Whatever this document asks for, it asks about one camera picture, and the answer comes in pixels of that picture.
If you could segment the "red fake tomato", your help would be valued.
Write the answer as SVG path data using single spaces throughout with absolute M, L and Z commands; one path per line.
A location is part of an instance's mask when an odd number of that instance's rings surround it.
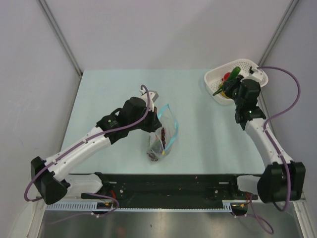
M 228 79 L 228 77 L 230 76 L 230 72 L 227 72 L 224 76 L 223 76 L 223 78 L 222 78 L 222 81 L 226 81 L 227 79 Z

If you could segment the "green fake vegetable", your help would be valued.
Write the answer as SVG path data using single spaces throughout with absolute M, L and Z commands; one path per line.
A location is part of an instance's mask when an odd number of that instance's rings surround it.
M 218 89 L 212 94 L 213 96 L 221 93 L 223 91 L 223 86 L 225 83 L 230 82 L 234 80 L 240 73 L 241 68 L 240 67 L 235 67 L 230 73 L 227 73 L 227 77 L 224 77 L 222 83 L 219 85 Z

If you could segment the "clear zip top bag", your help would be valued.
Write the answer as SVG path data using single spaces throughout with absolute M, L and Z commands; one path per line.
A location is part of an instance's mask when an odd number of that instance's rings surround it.
M 147 156 L 152 162 L 164 159 L 173 147 L 179 132 L 179 125 L 169 104 L 166 104 L 158 113 L 161 126 L 150 133 Z

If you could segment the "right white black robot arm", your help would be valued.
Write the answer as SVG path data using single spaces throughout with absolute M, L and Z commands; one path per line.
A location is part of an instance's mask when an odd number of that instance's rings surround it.
M 264 203 L 299 200 L 302 196 L 306 168 L 295 162 L 281 147 L 266 124 L 266 116 L 257 105 L 260 84 L 237 76 L 223 84 L 224 94 L 235 103 L 235 120 L 255 144 L 265 165 L 260 176 L 238 176 L 229 185 L 229 195 L 240 199 L 247 193 L 259 196 Z

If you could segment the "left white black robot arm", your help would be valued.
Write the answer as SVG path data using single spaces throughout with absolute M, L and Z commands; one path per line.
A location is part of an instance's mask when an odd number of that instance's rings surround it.
M 82 139 L 67 149 L 46 159 L 35 157 L 31 163 L 31 184 L 39 192 L 47 205 L 63 199 L 72 183 L 66 176 L 101 149 L 107 148 L 128 136 L 129 132 L 142 130 L 155 132 L 161 127 L 155 101 L 155 91 L 143 93 L 141 97 L 131 97 L 123 107 L 102 117 Z

